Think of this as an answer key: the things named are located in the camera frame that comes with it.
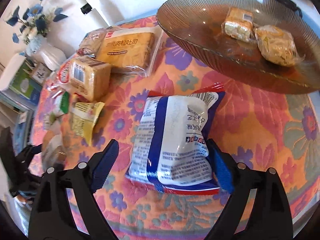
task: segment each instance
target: white and blue snack bag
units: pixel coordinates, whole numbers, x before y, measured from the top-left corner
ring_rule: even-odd
[[[219,186],[205,141],[224,95],[221,83],[189,96],[150,92],[126,177],[160,192],[216,194]]]

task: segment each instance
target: orange tablecloth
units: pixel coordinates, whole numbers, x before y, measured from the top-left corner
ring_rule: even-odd
[[[152,16],[122,26],[156,24]],[[274,167],[287,193],[292,217],[306,206],[318,191],[320,181],[319,128],[307,95],[275,94],[230,79],[191,57],[166,35],[155,68],[148,78],[120,74],[111,77],[111,91],[102,99],[106,106],[94,128],[92,147],[71,131],[68,115],[62,118],[63,142],[69,153],[67,169],[88,161],[112,138],[119,141],[119,157],[95,197],[120,239],[203,239],[228,199],[223,191],[214,196],[161,194],[124,180],[148,90],[187,95],[214,82],[223,82],[226,95],[217,110],[210,137],[237,162],[262,171]],[[42,118],[51,107],[51,93],[44,87],[31,137],[35,145],[42,143]],[[42,172],[39,156],[33,159],[31,170]],[[68,193],[75,221],[85,231],[74,195],[72,191]],[[242,227],[253,200],[251,194]]]

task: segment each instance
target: bread package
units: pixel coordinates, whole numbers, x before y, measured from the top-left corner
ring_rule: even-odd
[[[290,32],[273,25],[255,29],[255,36],[262,56],[281,66],[294,66],[303,58],[299,57]]]
[[[71,60],[69,79],[75,92],[93,102],[108,91],[111,65],[82,56]]]
[[[80,43],[77,53],[81,56],[95,57],[107,32],[105,28],[89,32]]]
[[[107,33],[97,60],[112,64],[113,73],[142,73],[150,65],[154,28],[124,29]]]
[[[231,7],[226,20],[222,24],[222,31],[237,40],[249,42],[253,37],[253,13]]]

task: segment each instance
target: ribbed glass bowl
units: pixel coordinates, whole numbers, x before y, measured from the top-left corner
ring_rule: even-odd
[[[257,25],[289,31],[304,61],[294,67],[275,65],[262,57],[257,45],[223,34],[221,24],[231,6],[253,12]],[[320,90],[320,40],[297,14],[275,0],[168,0],[156,17],[180,47],[228,77],[276,93]]]

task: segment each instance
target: barcode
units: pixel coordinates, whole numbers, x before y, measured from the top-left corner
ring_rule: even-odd
[[[81,66],[75,64],[73,67],[73,77],[81,82],[84,81],[84,71]]]
[[[192,94],[189,97],[199,98],[202,101],[204,101],[205,104],[208,106],[213,100],[215,101],[217,100],[216,95],[217,93],[205,92],[205,93]]]
[[[244,19],[247,22],[252,22],[252,16],[246,13],[243,14],[242,19]]]

